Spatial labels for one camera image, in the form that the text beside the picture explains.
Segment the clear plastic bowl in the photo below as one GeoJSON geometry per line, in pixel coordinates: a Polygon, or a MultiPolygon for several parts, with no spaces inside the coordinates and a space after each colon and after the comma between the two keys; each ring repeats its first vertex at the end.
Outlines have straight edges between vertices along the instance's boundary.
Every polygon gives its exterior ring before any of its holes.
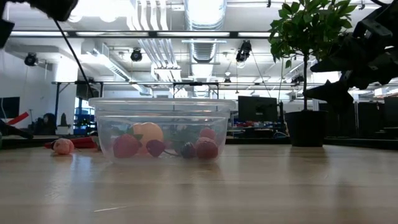
{"type": "Polygon", "coordinates": [[[92,98],[103,154],[115,163],[213,161],[223,152],[235,102],[208,99],[92,98]]]}

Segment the table surface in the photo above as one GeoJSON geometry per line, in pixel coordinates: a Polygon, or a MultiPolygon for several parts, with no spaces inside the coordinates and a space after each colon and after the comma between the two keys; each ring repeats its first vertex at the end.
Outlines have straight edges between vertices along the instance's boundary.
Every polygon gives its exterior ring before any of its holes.
{"type": "Polygon", "coordinates": [[[1,223],[397,223],[398,153],[228,146],[215,164],[0,151],[1,223]]]}

